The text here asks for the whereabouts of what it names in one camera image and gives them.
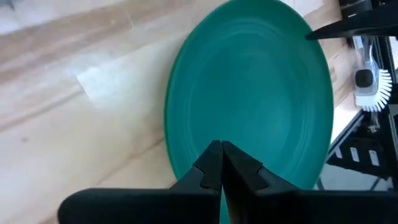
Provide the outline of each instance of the teal plate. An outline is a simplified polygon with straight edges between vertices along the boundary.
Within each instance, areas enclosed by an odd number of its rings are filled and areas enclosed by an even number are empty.
[[[172,69],[165,136],[176,177],[227,140],[302,189],[318,179],[333,125],[333,91],[311,28],[276,0],[229,1],[188,36]],[[225,202],[221,221],[228,221]]]

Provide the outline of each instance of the dish brush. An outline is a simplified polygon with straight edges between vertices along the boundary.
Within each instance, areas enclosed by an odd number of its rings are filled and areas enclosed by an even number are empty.
[[[355,37],[354,45],[357,53],[357,67],[354,71],[355,103],[371,113],[371,125],[368,128],[375,133],[380,128],[377,113],[386,107],[391,97],[391,75],[387,70],[379,69],[374,61],[372,37]]]

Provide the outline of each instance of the wooden surface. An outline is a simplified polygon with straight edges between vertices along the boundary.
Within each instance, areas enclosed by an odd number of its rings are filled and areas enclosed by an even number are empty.
[[[168,187],[163,107],[187,34],[224,0],[20,0],[0,7],[0,223],[56,223],[88,187]],[[311,27],[329,0],[285,0]],[[335,94],[333,139],[358,109],[353,56],[321,41]]]

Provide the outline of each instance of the wood grain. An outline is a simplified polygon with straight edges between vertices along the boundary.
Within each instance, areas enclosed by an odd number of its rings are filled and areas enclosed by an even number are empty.
[[[163,134],[169,71],[189,32],[225,1],[21,0],[15,12],[0,8],[0,223],[56,223],[60,202],[88,187],[172,185]],[[333,1],[284,2],[313,29],[340,19]],[[321,45],[334,139],[358,111],[353,58],[342,39]]]

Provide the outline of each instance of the brush bristles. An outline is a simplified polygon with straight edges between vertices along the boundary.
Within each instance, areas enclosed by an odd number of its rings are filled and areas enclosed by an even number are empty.
[[[388,104],[388,100],[391,97],[392,91],[392,80],[391,75],[387,70],[379,71],[379,88],[375,95],[377,103],[375,105],[363,106],[363,110],[368,112],[380,112]]]

